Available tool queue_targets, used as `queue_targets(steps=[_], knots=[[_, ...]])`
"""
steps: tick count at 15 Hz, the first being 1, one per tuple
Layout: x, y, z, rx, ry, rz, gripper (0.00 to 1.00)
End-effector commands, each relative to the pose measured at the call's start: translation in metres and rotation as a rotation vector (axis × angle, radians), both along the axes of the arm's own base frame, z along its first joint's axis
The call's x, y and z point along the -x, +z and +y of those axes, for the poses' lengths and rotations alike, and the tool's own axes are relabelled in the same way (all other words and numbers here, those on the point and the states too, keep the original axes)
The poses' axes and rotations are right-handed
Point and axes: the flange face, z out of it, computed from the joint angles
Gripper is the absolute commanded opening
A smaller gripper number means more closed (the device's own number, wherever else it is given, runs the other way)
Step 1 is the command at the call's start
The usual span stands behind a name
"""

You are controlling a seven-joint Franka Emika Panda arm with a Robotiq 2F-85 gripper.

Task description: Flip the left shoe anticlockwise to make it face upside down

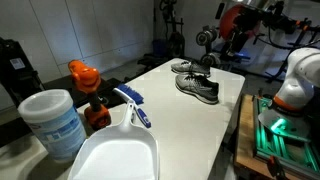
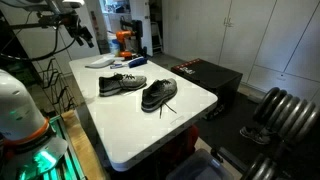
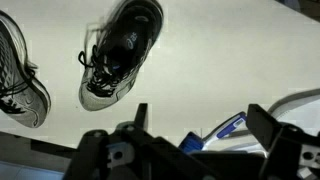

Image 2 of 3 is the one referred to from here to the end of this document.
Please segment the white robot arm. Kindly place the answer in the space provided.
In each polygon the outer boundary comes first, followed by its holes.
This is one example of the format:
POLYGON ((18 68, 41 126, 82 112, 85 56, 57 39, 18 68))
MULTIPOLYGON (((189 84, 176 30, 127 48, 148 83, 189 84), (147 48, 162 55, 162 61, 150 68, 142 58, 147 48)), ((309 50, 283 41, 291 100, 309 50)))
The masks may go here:
POLYGON ((1 180, 89 180, 63 119, 41 113, 23 82, 0 74, 1 180))

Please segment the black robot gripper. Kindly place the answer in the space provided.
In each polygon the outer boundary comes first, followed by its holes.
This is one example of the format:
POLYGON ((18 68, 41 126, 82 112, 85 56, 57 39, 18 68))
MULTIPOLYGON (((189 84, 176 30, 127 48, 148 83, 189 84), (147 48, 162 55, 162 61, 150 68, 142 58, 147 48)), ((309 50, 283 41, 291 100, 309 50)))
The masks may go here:
POLYGON ((66 28, 68 34, 80 46, 83 46, 84 43, 87 43, 90 48, 94 47, 94 44, 92 42, 92 34, 86 26, 81 25, 81 19, 76 13, 64 15, 62 24, 66 28))

